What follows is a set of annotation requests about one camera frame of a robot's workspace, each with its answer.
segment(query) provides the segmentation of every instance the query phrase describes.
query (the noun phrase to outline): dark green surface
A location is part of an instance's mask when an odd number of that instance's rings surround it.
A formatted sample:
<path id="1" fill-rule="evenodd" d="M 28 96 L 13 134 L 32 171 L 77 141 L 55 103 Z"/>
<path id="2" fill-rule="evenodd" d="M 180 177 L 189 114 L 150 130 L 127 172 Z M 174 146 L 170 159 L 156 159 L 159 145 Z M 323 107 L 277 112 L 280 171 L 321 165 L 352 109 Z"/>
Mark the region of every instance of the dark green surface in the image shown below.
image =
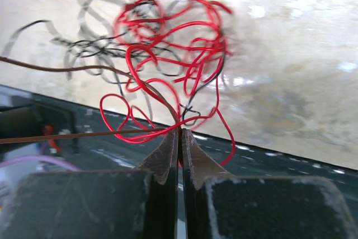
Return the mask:
<path id="1" fill-rule="evenodd" d="M 100 112 L 88 106 L 74 104 L 51 97 L 31 95 L 33 100 L 50 106 L 61 107 L 73 112 L 77 132 L 97 132 L 107 130 Z M 107 118 L 114 127 L 118 126 L 123 115 L 108 112 Z M 129 122 L 124 129 L 138 129 Z M 199 145 L 216 161 L 221 161 L 231 151 L 231 142 L 225 139 L 200 135 Z M 118 168 L 118 165 L 134 167 L 160 143 L 161 138 L 146 144 L 127 144 L 114 136 L 82 138 L 79 140 L 79 154 L 73 154 L 70 141 L 61 141 L 64 157 L 84 170 Z M 358 222 L 358 173 L 357 171 L 295 157 L 268 149 L 238 143 L 234 158 L 225 168 L 235 175 L 242 176 L 322 176 L 330 179 L 342 191 L 351 213 Z M 180 186 L 182 177 L 179 173 Z M 183 207 L 179 206 L 179 218 L 183 219 Z"/>

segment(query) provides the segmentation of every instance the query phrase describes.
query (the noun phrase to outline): tangled wire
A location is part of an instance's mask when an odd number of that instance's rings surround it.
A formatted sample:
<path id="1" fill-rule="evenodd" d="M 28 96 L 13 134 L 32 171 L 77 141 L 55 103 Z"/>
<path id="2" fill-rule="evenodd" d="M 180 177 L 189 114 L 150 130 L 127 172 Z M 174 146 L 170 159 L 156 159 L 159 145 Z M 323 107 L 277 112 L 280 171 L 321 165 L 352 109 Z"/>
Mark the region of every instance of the tangled wire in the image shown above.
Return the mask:
<path id="1" fill-rule="evenodd" d="M 78 41 L 70 41 L 63 38 L 58 31 L 56 31 L 53 24 L 48 20 L 40 20 L 17 30 L 10 38 L 6 45 L 3 55 L 8 55 L 16 42 L 16 39 L 26 28 L 32 25 L 45 23 L 49 32 L 53 35 L 52 42 L 65 46 L 67 52 L 64 57 L 64 68 L 51 69 L 34 67 L 28 64 L 19 64 L 15 61 L 12 64 L 22 65 L 28 68 L 36 68 L 38 70 L 52 71 L 52 72 L 67 72 L 68 78 L 71 78 L 71 72 L 76 70 L 86 70 L 93 76 L 101 76 L 106 82 L 118 85 L 120 94 L 110 93 L 102 97 L 100 100 L 100 111 L 103 120 L 107 127 L 114 131 L 109 124 L 103 111 L 103 102 L 106 98 L 114 96 L 124 102 L 127 107 L 128 114 L 125 120 L 117 128 L 121 130 L 126 122 L 131 119 L 141 129 L 148 129 L 134 117 L 134 111 L 138 111 L 147 120 L 152 128 L 156 128 L 153 123 L 152 109 L 149 102 L 149 97 L 154 98 L 163 105 L 169 108 L 175 120 L 175 125 L 165 128 L 163 130 L 156 130 L 148 134 L 139 135 L 136 137 L 125 137 L 123 134 L 115 134 L 115 136 L 128 143 L 145 143 L 153 138 L 163 135 L 174 128 L 180 128 L 181 125 L 192 126 L 191 130 L 197 129 L 203 125 L 208 119 L 217 114 L 223 125 L 227 129 L 233 148 L 231 154 L 223 160 L 220 164 L 226 164 L 235 154 L 235 140 L 229 126 L 225 122 L 219 110 L 219 85 L 218 76 L 223 70 L 225 59 L 231 55 L 228 50 L 227 39 L 222 32 L 222 18 L 219 10 L 227 13 L 232 13 L 225 5 L 217 1 L 207 0 L 185 0 L 186 5 L 179 11 L 174 12 L 178 2 L 183 0 L 174 0 L 169 6 L 164 7 L 161 0 L 130 0 L 129 3 L 124 3 L 122 0 L 101 0 L 110 2 L 122 7 L 122 11 L 111 24 L 105 20 L 99 13 L 91 8 L 93 0 L 77 0 L 81 5 L 81 10 L 78 15 L 79 34 L 83 39 Z M 174 25 L 178 19 L 185 19 L 185 14 L 192 10 L 194 6 L 200 5 L 206 13 L 207 21 L 187 21 L 182 24 Z M 99 36 L 91 30 L 85 20 L 86 14 L 90 14 L 97 21 L 101 22 L 108 34 L 106 36 Z M 189 27 L 205 27 L 211 33 L 213 38 L 197 37 L 193 38 L 188 45 L 181 45 L 176 43 L 173 39 L 173 34 Z M 96 65 L 87 66 L 86 59 L 95 58 Z M 121 58 L 126 60 L 129 72 L 119 71 L 115 68 L 114 59 Z M 149 62 L 153 63 L 157 71 L 166 76 L 174 77 L 172 83 L 160 78 L 150 78 L 142 81 L 139 77 L 139 72 L 144 69 L 144 65 Z M 167 73 L 161 68 L 160 62 L 169 63 L 171 66 L 177 66 L 178 72 Z M 114 79 L 110 80 L 104 75 L 104 70 L 111 70 Z M 126 76 L 126 81 L 121 81 L 119 75 Z M 189 87 L 189 82 L 193 81 L 193 86 Z M 151 83 L 160 83 L 168 89 L 173 95 L 175 106 L 171 105 L 163 98 L 163 96 L 150 86 Z M 198 111 L 192 109 L 192 102 L 194 97 L 208 84 L 215 82 L 216 88 L 216 102 L 215 106 L 210 110 L 209 114 L 202 116 Z M 183 105 L 180 102 L 178 92 L 172 84 L 182 83 L 183 92 L 188 98 L 187 104 Z M 148 108 L 149 116 L 147 116 L 139 107 L 130 106 L 125 98 L 123 85 L 127 92 L 144 92 Z M 196 116 L 186 118 L 187 113 L 196 113 Z"/>

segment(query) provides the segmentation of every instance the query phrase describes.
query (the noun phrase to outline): purple wire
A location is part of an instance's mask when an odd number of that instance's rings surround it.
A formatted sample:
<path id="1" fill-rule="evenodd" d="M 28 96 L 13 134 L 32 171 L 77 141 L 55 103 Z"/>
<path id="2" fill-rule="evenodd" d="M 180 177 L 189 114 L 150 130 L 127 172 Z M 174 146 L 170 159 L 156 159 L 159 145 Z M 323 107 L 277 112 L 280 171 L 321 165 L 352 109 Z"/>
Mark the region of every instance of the purple wire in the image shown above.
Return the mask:
<path id="1" fill-rule="evenodd" d="M 45 155 L 26 155 L 26 156 L 16 157 L 16 158 L 13 158 L 10 160 L 0 162 L 0 168 L 6 167 L 8 165 L 13 165 L 14 163 L 25 162 L 25 161 L 29 161 L 29 160 L 52 163 L 54 165 L 58 165 L 60 167 L 63 167 L 67 170 L 74 171 L 74 172 L 79 172 L 81 170 L 69 162 L 60 160 L 55 157 L 45 156 Z"/>

